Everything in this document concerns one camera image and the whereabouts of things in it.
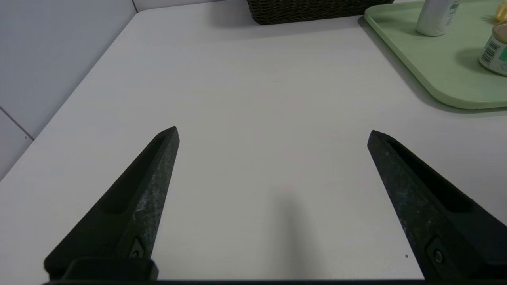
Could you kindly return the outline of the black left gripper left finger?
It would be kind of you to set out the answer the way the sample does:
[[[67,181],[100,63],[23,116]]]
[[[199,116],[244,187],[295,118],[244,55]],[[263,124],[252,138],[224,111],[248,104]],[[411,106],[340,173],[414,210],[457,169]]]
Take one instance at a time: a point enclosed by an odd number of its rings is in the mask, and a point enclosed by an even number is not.
[[[158,133],[44,260],[49,278],[157,278],[151,259],[179,132]]]

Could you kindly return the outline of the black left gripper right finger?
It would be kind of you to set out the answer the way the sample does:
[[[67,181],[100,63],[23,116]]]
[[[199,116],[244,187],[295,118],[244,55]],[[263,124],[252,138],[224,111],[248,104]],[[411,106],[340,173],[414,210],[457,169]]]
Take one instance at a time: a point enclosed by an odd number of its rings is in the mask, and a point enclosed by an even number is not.
[[[506,280],[505,224],[393,137],[367,147],[426,280]]]

